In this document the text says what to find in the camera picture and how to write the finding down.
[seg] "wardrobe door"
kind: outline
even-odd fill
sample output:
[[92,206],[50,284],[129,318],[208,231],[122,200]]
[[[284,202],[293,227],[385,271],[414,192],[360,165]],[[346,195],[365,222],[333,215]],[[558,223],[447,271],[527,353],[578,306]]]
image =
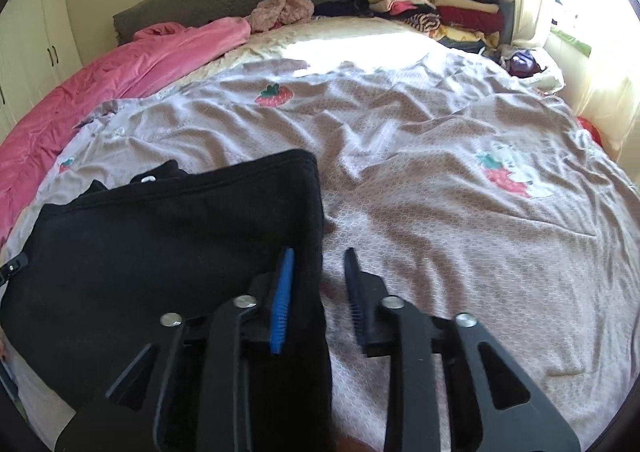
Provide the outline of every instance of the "wardrobe door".
[[2,85],[0,84],[0,143],[4,141],[4,138],[11,132],[12,122],[6,117],[4,113],[4,104],[2,103]]
[[65,0],[42,0],[47,37],[60,81],[64,82],[81,69],[76,41],[71,32]]
[[10,0],[0,14],[0,85],[2,108],[11,125],[26,114],[36,102],[27,67],[20,56],[17,0]]
[[19,76],[20,83],[23,75],[27,79],[27,89],[22,92],[24,99],[20,102],[11,101],[9,105],[18,121],[49,94],[60,80],[55,69],[55,57],[49,46],[42,0],[11,0],[9,6],[11,13],[5,36],[8,38],[11,66],[15,66],[14,71]]

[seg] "bedsheet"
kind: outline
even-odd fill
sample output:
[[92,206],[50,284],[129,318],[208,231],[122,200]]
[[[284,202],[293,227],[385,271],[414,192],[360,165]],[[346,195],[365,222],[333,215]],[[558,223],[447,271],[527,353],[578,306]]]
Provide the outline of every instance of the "bedsheet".
[[251,35],[241,47],[170,83],[158,96],[249,62],[291,58],[304,60],[315,72],[327,72],[348,62],[367,70],[401,69],[420,60],[430,48],[430,42],[402,22],[355,17],[319,19]]
[[77,125],[97,105],[114,98],[145,98],[238,47],[249,34],[244,19],[224,18],[143,38],[105,54],[53,89],[0,145],[0,245]]
[[[196,173],[305,148],[318,158],[326,216],[322,295],[338,427],[382,449],[386,365],[353,339],[342,278],[352,245],[367,271],[418,308],[476,313],[586,448],[638,374],[638,192],[562,101],[411,35],[407,49],[424,57],[408,67],[267,60],[106,102],[60,154],[0,262],[20,250],[43,203],[66,203],[93,179],[116,187],[167,159]],[[52,446],[73,411],[10,345],[8,363]]]

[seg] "pink blanket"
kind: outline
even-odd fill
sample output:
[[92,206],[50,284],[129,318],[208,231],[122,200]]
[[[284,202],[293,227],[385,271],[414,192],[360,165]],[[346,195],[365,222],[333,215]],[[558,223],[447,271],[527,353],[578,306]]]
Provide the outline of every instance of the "pink blanket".
[[98,58],[52,90],[0,145],[0,245],[28,206],[78,124],[115,98],[146,98],[192,70],[244,44],[243,18],[223,18],[174,34],[142,35]]

